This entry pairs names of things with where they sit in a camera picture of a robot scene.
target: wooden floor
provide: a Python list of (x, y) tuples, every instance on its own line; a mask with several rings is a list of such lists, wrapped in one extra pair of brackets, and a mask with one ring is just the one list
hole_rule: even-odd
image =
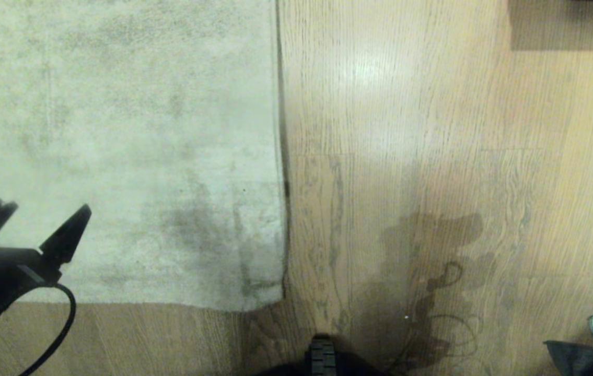
[[(280, 29), (286, 300), (81, 305), (37, 374), (253, 374), (318, 332), (394, 374), (557, 374), (542, 341), (591, 343), (593, 5), (306, 0)], [(66, 314), (7, 312), (0, 374)]]

